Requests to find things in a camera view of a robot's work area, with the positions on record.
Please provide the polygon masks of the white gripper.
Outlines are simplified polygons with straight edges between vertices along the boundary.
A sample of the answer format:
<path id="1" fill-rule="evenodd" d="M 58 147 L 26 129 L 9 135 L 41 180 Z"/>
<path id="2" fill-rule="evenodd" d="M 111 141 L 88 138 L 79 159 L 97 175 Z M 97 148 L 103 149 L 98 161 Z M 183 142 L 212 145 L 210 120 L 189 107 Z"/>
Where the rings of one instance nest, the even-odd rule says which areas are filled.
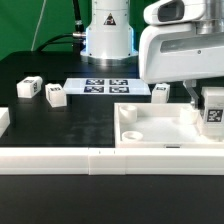
<path id="1" fill-rule="evenodd" d="M 148 26 L 139 43 L 139 76 L 148 84 L 183 81 L 197 109 L 195 80 L 224 76 L 224 33 L 198 35 L 191 23 Z"/>

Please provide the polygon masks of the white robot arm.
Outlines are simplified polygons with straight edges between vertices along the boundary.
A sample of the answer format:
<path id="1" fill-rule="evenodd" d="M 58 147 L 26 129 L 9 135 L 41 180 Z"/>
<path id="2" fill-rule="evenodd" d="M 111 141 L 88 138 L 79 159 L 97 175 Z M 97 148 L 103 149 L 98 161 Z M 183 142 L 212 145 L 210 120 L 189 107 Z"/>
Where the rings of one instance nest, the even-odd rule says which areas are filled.
<path id="1" fill-rule="evenodd" d="M 140 78 L 148 84 L 181 81 L 199 107 L 196 81 L 224 76 L 224 0 L 158 0 L 143 17 Z"/>

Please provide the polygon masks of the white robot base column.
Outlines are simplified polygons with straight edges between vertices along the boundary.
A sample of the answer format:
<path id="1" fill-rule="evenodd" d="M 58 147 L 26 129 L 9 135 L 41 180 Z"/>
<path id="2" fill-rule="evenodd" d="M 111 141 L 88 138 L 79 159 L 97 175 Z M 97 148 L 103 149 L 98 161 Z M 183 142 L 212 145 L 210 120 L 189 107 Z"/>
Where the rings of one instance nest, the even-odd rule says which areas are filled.
<path id="1" fill-rule="evenodd" d="M 130 0 L 92 0 L 92 21 L 86 28 L 84 62 L 119 66 L 137 61 L 134 30 L 129 25 Z"/>

